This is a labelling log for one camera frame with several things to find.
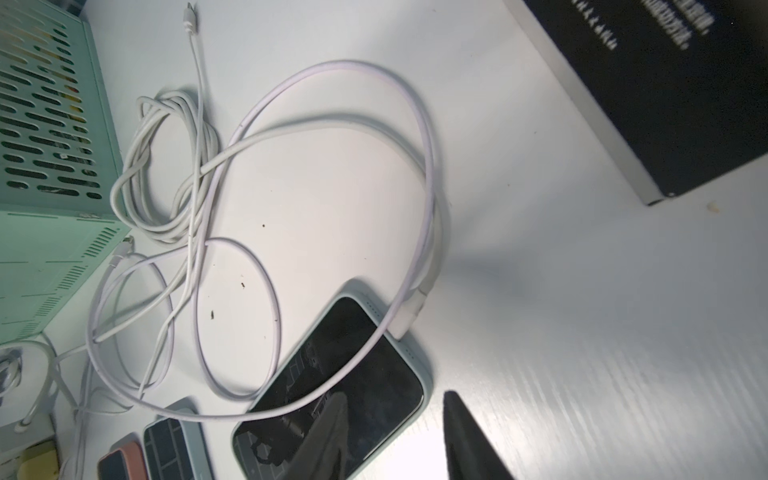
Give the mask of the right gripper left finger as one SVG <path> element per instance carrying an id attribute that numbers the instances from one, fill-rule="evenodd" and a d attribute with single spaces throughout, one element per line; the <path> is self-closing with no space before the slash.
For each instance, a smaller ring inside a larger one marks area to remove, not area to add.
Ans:
<path id="1" fill-rule="evenodd" d="M 349 456 L 348 416 L 347 396 L 344 393 L 331 395 L 283 479 L 345 479 Z"/>

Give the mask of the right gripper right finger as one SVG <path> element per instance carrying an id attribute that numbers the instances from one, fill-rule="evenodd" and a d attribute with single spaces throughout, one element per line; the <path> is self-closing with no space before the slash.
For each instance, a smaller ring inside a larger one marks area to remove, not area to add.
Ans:
<path id="1" fill-rule="evenodd" d="M 451 480 L 514 479 L 455 391 L 443 396 L 443 435 Z"/>

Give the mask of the black phone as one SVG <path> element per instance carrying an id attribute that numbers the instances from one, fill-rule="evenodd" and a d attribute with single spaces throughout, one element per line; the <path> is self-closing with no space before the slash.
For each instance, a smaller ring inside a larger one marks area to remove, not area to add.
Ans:
<path id="1" fill-rule="evenodd" d="M 158 418 L 145 427 L 142 443 L 150 479 L 214 478 L 198 422 Z"/>

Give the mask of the phone with orange case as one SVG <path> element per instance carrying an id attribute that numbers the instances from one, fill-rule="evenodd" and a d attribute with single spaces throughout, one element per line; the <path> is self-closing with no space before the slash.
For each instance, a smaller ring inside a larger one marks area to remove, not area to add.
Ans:
<path id="1" fill-rule="evenodd" d="M 130 441 L 103 456 L 97 475 L 99 480 L 148 480 L 140 444 Z"/>

